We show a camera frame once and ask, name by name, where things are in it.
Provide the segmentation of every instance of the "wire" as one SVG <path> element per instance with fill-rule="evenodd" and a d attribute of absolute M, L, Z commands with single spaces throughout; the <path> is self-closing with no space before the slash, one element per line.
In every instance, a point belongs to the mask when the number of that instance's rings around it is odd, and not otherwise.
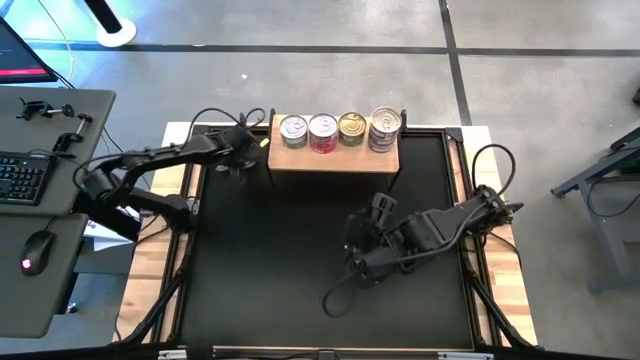
<path fill-rule="evenodd" d="M 196 123 L 196 121 L 198 120 L 198 118 L 199 118 L 202 114 L 204 114 L 204 113 L 206 113 L 206 112 L 210 112 L 210 111 L 218 112 L 218 113 L 220 113 L 220 114 L 223 114 L 223 115 L 227 116 L 228 118 L 230 118 L 231 120 L 235 121 L 235 122 L 236 122 L 236 124 L 238 124 L 238 125 L 242 125 L 242 123 L 240 122 L 240 120 L 236 119 L 236 118 L 235 118 L 235 116 L 233 116 L 233 115 L 229 114 L 228 112 L 226 112 L 226 111 L 224 111 L 224 110 L 222 110 L 222 109 L 219 109 L 219 108 L 204 108 L 204 109 L 202 109 L 202 110 L 198 111 L 198 113 L 196 114 L 196 116 L 194 116 L 194 117 L 193 117 L 193 119 L 191 119 L 191 123 L 189 124 L 189 132 L 187 133 L 187 138 L 184 140 L 184 142 L 185 142 L 185 143 L 186 143 L 187 141 L 189 141 L 189 139 L 191 139 L 191 132 L 193 131 L 193 125 Z"/>
<path fill-rule="evenodd" d="M 64 76 L 60 75 L 59 72 L 55 71 L 51 67 L 48 67 L 48 68 L 49 68 L 49 70 L 51 72 L 53 72 L 58 77 L 58 80 L 60 80 L 60 82 L 62 82 L 62 84 L 64 84 L 64 86 L 66 86 L 69 89 L 75 89 L 76 88 L 75 86 L 73 86 L 72 83 L 69 82 L 69 80 L 65 79 Z"/>
<path fill-rule="evenodd" d="M 118 145 L 118 143 L 116 143 L 113 138 L 111 137 L 111 134 L 109 134 L 109 130 L 107 130 L 107 128 L 104 128 L 104 133 L 107 135 L 107 137 L 109 138 L 109 141 L 111 141 L 111 143 L 120 151 L 120 152 L 124 152 L 124 150 L 122 150 L 122 148 L 120 147 L 120 145 Z"/>
<path fill-rule="evenodd" d="M 113 138 L 111 137 L 111 134 L 109 134 L 109 130 L 107 130 L 106 126 L 105 126 L 105 128 L 103 130 L 104 130 L 104 133 L 107 135 L 107 138 L 109 138 L 109 141 L 111 141 L 111 143 L 118 149 L 118 151 L 123 153 L 124 150 L 122 150 L 120 145 L 118 145 L 118 143 L 115 140 L 113 140 Z M 149 184 L 149 181 L 144 177 L 144 175 L 142 176 L 142 181 L 144 181 L 145 185 L 147 185 L 147 189 L 151 190 L 151 184 Z"/>
<path fill-rule="evenodd" d="M 212 112 L 217 112 L 217 113 L 220 113 L 220 114 L 223 114 L 223 115 L 225 115 L 226 117 L 228 117 L 229 119 L 233 120 L 236 124 L 238 124 L 238 125 L 240 125 L 240 126 L 243 126 L 243 127 L 248 127 L 248 128 L 250 128 L 250 129 L 251 129 L 251 128 L 254 128 L 254 127 L 256 127 L 256 126 L 258 126 L 259 124 L 261 124 L 261 123 L 264 121 L 264 119 L 267 117 L 267 113 L 266 113 L 266 111 L 264 111 L 264 109 L 261 109 L 261 108 L 253 108 L 253 109 L 251 109 L 251 110 L 247 113 L 247 115 L 246 115 L 246 116 L 245 116 L 243 113 L 240 113 L 240 120 L 236 119 L 236 117 L 235 117 L 235 116 L 231 115 L 230 113 L 228 113 L 228 112 L 226 112 L 226 111 L 224 111 L 224 110 L 222 110 L 222 109 L 215 108 L 215 107 L 204 108 L 204 109 L 202 109 L 202 110 L 198 111 L 198 113 L 193 117 L 193 119 L 191 119 L 191 123 L 189 124 L 189 132 L 187 133 L 187 138 L 186 138 L 186 139 L 185 139 L 185 141 L 184 141 L 185 143 L 186 143 L 187 141 L 189 141 L 189 139 L 191 139 L 191 132 L 193 131 L 193 126 L 194 126 L 194 124 L 196 123 L 196 121 L 198 120 L 198 118 L 199 118 L 202 114 L 204 114 L 204 113 L 206 113 L 206 112 L 210 112 L 210 111 L 212 111 Z M 251 126 L 247 126 L 247 119 L 248 119 L 248 118 L 251 116 L 251 114 L 253 114 L 254 112 L 260 112 L 260 113 L 262 113 L 262 116 L 261 116 L 261 117 L 258 117 L 258 121 L 256 121 L 254 124 L 252 124 Z"/>
<path fill-rule="evenodd" d="M 600 181 L 602 181 L 602 179 L 604 179 L 604 178 L 600 178 L 600 179 L 596 180 L 593 184 L 591 184 L 591 187 L 589 188 L 589 193 L 587 194 L 587 208 L 594 215 L 597 215 L 597 216 L 600 216 L 600 217 L 605 217 L 605 218 L 620 216 L 620 215 L 626 213 L 629 209 L 631 209 L 633 204 L 635 204 L 636 201 L 638 201 L 638 199 L 640 199 L 640 194 L 636 195 L 636 197 L 634 197 L 633 200 L 631 200 L 631 202 L 629 202 L 629 204 L 627 204 L 627 206 L 625 206 L 622 210 L 616 211 L 616 212 L 611 213 L 611 214 L 601 214 L 601 213 L 595 211 L 594 208 L 593 208 L 593 204 L 591 203 L 591 193 L 593 193 L 593 189 L 596 187 L 596 185 L 598 185 L 598 183 L 600 183 Z"/>
<path fill-rule="evenodd" d="M 509 150 L 504 145 L 489 144 L 489 145 L 485 145 L 485 146 L 481 147 L 480 150 L 478 150 L 478 152 L 476 152 L 476 154 L 473 155 L 473 162 L 471 163 L 471 184 L 473 185 L 474 189 L 478 188 L 478 186 L 476 185 L 476 162 L 477 162 L 478 157 L 480 156 L 480 154 L 482 154 L 483 151 L 485 151 L 485 150 L 487 150 L 489 148 L 501 149 L 502 151 L 507 153 L 507 155 L 509 156 L 509 160 L 511 161 L 511 173 L 509 174 L 509 177 L 507 178 L 507 182 L 504 183 L 504 186 L 502 187 L 502 189 L 500 189 L 500 191 L 496 194 L 496 197 L 498 197 L 498 196 L 504 194 L 505 191 L 507 191 L 507 189 L 511 185 L 511 182 L 513 181 L 513 178 L 516 176 L 516 158 L 513 156 L 513 153 L 511 152 L 511 150 Z"/>
<path fill-rule="evenodd" d="M 53 18 L 53 16 L 51 16 L 51 13 L 47 9 L 47 7 L 44 6 L 44 4 L 42 3 L 42 0 L 37 0 L 37 1 L 38 1 L 38 4 L 40 4 L 40 6 L 42 7 L 42 10 L 44 10 L 44 12 L 47 13 L 47 16 L 49 16 L 49 19 L 51 19 L 51 21 L 53 22 L 53 25 L 55 25 L 56 28 L 58 28 L 60 35 L 62 35 L 62 38 L 64 39 L 64 42 L 67 45 L 67 51 L 69 52 L 69 75 L 67 75 L 66 80 L 71 81 L 71 77 L 73 76 L 73 70 L 75 68 L 76 61 L 73 58 L 73 51 L 71 51 L 71 44 L 69 44 L 69 39 L 67 39 L 67 36 L 64 34 L 64 31 L 62 31 L 62 29 L 60 28 L 60 25 L 58 25 L 58 22 Z"/>
<path fill-rule="evenodd" d="M 509 242 L 509 240 L 503 238 L 500 235 L 497 235 L 494 232 L 490 232 L 490 235 L 492 235 L 493 237 L 495 237 L 496 239 L 500 240 L 501 242 L 503 242 L 505 245 L 507 245 L 508 247 L 511 248 L 511 250 L 513 250 L 513 252 L 516 254 L 516 256 L 518 257 L 518 265 L 520 266 L 520 270 L 522 270 L 522 258 L 520 257 L 520 251 L 516 248 L 515 245 L 513 245 L 511 242 Z M 484 249 L 484 247 L 487 245 L 487 234 L 484 234 L 482 236 L 482 239 L 480 239 L 480 249 Z M 467 249 L 465 250 L 467 252 L 478 252 L 478 249 Z"/>
<path fill-rule="evenodd" d="M 104 138 L 103 134 L 100 134 L 100 139 L 102 139 L 102 142 L 104 143 L 104 147 L 107 149 L 107 153 L 111 154 L 111 148 L 109 147 L 109 144 L 107 143 L 107 140 Z"/>
<path fill-rule="evenodd" d="M 353 279 L 354 277 L 354 273 L 349 273 L 347 274 L 347 276 L 343 277 L 342 279 L 340 279 L 340 281 L 338 281 L 335 285 L 333 285 L 331 288 L 329 288 L 329 290 L 327 290 L 327 292 L 324 293 L 324 295 L 322 296 L 322 311 L 324 311 L 325 315 L 327 315 L 330 318 L 334 318 L 334 319 L 338 319 L 341 318 L 345 315 L 347 315 L 349 313 L 349 311 L 351 311 L 351 307 L 353 306 L 353 303 L 355 302 L 355 298 L 356 298 L 356 283 L 355 281 L 353 281 L 353 283 L 351 284 L 351 292 L 349 293 L 349 300 L 347 300 L 347 305 L 344 307 L 344 309 L 340 312 L 334 313 L 331 312 L 331 310 L 329 310 L 329 306 L 327 304 L 327 302 L 329 301 L 329 298 L 331 297 L 331 295 L 342 285 L 346 284 L 347 282 L 349 282 L 350 280 Z"/>
<path fill-rule="evenodd" d="M 51 226 L 53 225 L 53 223 L 56 221 L 57 218 L 58 218 L 57 216 L 52 217 L 51 220 L 49 220 L 47 225 L 44 227 L 44 231 L 49 231 L 49 229 L 51 228 Z"/>

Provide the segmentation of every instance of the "silver can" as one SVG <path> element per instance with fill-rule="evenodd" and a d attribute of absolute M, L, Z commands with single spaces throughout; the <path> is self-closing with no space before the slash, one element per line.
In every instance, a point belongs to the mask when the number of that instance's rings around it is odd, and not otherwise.
<path fill-rule="evenodd" d="M 313 151 L 327 154 L 338 144 L 338 121 L 329 114 L 318 114 L 309 120 L 309 145 Z"/>
<path fill-rule="evenodd" d="M 369 148 L 381 153 L 391 150 L 401 126 L 402 117 L 394 109 L 382 106 L 373 110 L 367 140 Z"/>
<path fill-rule="evenodd" d="M 307 121 L 298 115 L 289 115 L 280 122 L 282 142 L 291 149 L 307 145 Z"/>

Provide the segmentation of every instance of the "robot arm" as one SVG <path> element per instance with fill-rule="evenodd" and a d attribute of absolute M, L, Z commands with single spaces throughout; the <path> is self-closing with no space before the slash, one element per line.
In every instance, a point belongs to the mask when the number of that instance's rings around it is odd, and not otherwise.
<path fill-rule="evenodd" d="M 448 210 L 428 210 L 408 216 L 390 229 L 384 220 L 395 200 L 377 194 L 364 215 L 351 215 L 346 225 L 347 264 L 350 273 L 367 286 L 395 271 L 409 273 L 455 246 L 463 234 L 488 234 L 511 221 L 522 204 L 506 204 L 488 186 Z"/>
<path fill-rule="evenodd" d="M 135 221 L 115 210 L 118 206 L 150 210 L 162 215 L 174 231 L 186 231 L 192 224 L 187 201 L 180 195 L 160 196 L 136 188 L 135 183 L 140 176 L 185 163 L 240 167 L 239 162 L 246 161 L 249 153 L 257 158 L 259 146 L 249 128 L 242 124 L 224 131 L 193 136 L 182 145 L 122 153 L 103 161 L 83 178 L 86 191 L 81 193 L 80 203 L 84 206 L 80 211 L 128 238 L 135 237 L 137 233 L 137 230 L 132 230 Z M 113 174 L 117 169 L 125 171 L 122 178 Z"/>

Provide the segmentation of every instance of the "food can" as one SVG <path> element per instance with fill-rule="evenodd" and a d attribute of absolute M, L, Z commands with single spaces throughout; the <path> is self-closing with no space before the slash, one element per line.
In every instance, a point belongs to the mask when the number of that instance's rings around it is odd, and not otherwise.
<path fill-rule="evenodd" d="M 326 154 L 338 144 L 338 121 L 329 114 L 318 114 L 309 120 L 309 145 L 313 151 Z"/>
<path fill-rule="evenodd" d="M 364 140 L 367 121 L 358 113 L 348 112 L 340 117 L 338 127 L 340 128 L 338 139 L 342 145 L 358 146 Z"/>
<path fill-rule="evenodd" d="M 400 114 L 388 106 L 382 106 L 371 114 L 369 126 L 369 148 L 375 152 L 391 150 L 402 126 Z"/>
<path fill-rule="evenodd" d="M 300 149 L 307 145 L 307 122 L 298 115 L 289 115 L 280 122 L 282 142 L 290 149 Z"/>

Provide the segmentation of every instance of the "concrete floor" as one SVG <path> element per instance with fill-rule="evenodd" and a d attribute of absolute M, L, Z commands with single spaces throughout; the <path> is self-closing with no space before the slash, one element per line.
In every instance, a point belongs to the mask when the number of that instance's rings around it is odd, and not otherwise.
<path fill-rule="evenodd" d="M 447 46 L 437 0 L 111 3 L 136 22 L 140 44 Z M 82 1 L 45 4 L 72 40 L 94 40 L 96 25 Z M 459 48 L 640 49 L 635 0 L 450 0 L 448 8 Z M 25 38 L 60 38 L 34 0 L 16 1 L 6 20 Z M 38 53 L 67 73 L 66 52 Z M 507 197 L 526 205 L 514 224 L 516 242 L 538 340 L 551 350 L 640 357 L 640 292 L 595 296 L 587 291 L 607 266 L 586 210 L 577 194 L 556 200 L 548 192 L 640 125 L 640 109 L 630 102 L 640 86 L 640 52 L 628 54 L 459 57 L 472 124 L 489 126 L 494 141 L 511 148 L 518 160 Z M 76 86 L 118 93 L 108 128 L 125 149 L 159 145 L 166 122 L 189 121 L 205 106 L 231 112 L 262 106 L 289 113 L 368 113 L 384 104 L 407 109 L 413 124 L 462 123 L 460 87 L 454 87 L 447 55 L 76 51 L 74 56 Z M 508 164 L 501 157 L 499 166 L 506 176 Z M 88 281 L 109 285 L 97 277 Z M 95 286 L 84 289 L 74 298 L 117 308 L 121 293 L 106 291 L 107 300 L 99 300 L 90 296 Z M 0 351 L 107 343 L 115 312 L 105 314 L 65 316 L 44 340 L 28 346 L 0 341 Z M 76 342 L 79 334 L 82 343 Z"/>

